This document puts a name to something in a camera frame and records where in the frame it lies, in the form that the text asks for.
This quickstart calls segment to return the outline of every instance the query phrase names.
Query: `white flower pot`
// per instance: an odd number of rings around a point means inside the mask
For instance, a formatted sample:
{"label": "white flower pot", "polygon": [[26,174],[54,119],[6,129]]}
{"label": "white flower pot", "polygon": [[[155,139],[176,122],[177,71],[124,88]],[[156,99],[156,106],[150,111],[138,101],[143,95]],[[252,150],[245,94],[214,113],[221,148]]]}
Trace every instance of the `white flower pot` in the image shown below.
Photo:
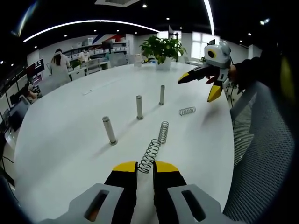
{"label": "white flower pot", "polygon": [[157,71],[169,71],[171,65],[171,58],[167,57],[162,64],[158,64],[158,61],[156,61],[156,70]]}

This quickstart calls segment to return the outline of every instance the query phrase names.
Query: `coil spring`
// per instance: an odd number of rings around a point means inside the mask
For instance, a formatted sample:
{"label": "coil spring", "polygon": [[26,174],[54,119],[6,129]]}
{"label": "coil spring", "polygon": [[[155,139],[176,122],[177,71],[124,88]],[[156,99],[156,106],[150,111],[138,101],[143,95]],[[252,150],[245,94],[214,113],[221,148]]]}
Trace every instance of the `coil spring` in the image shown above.
{"label": "coil spring", "polygon": [[142,173],[148,174],[155,161],[155,157],[158,154],[159,148],[161,147],[161,141],[158,139],[152,139],[149,144],[146,153],[142,160],[138,164],[138,170]]}
{"label": "coil spring", "polygon": [[166,142],[167,133],[168,133],[168,126],[169,126],[169,123],[167,121],[163,121],[161,123],[160,133],[159,133],[158,140],[160,140],[160,142],[162,144],[164,144]]}
{"label": "coil spring", "polygon": [[187,107],[187,108],[184,108],[184,109],[180,109],[178,111],[179,115],[183,116],[183,115],[186,115],[186,114],[189,114],[189,113],[194,113],[196,111],[196,108],[195,106],[193,107]]}

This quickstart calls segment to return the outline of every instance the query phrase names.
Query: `black hair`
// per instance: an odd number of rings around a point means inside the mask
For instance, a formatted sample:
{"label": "black hair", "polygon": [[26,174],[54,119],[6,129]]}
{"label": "black hair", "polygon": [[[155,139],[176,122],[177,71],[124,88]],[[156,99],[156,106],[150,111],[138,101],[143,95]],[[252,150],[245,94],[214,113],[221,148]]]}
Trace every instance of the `black hair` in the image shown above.
{"label": "black hair", "polygon": [[[58,48],[55,53],[57,52],[62,52],[62,50],[60,48]],[[60,66],[60,62],[61,62],[61,55],[58,54],[58,55],[55,55],[52,59],[52,62],[54,62],[56,65],[59,65]]]}

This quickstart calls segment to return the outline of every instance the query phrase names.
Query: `potted plant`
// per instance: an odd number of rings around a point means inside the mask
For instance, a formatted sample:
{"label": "potted plant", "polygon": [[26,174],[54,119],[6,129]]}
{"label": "potted plant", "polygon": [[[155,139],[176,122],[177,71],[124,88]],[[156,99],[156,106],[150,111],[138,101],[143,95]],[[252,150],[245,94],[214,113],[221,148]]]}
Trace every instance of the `potted plant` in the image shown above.
{"label": "potted plant", "polygon": [[183,55],[186,52],[178,40],[161,39],[156,36],[151,36],[140,46],[144,56],[155,57],[157,70],[170,70],[171,59],[178,60],[178,53]]}

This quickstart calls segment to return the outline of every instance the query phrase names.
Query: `computer monitor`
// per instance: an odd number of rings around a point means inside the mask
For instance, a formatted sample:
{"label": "computer monitor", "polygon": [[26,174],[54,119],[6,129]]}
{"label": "computer monitor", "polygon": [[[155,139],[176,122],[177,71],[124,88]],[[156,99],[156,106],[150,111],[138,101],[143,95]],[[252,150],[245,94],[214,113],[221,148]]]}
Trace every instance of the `computer monitor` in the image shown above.
{"label": "computer monitor", "polygon": [[32,63],[30,66],[28,66],[25,69],[25,73],[27,74],[28,80],[31,80],[33,76],[44,71],[44,69],[45,69],[45,66],[43,64],[43,59],[40,59],[40,60]]}

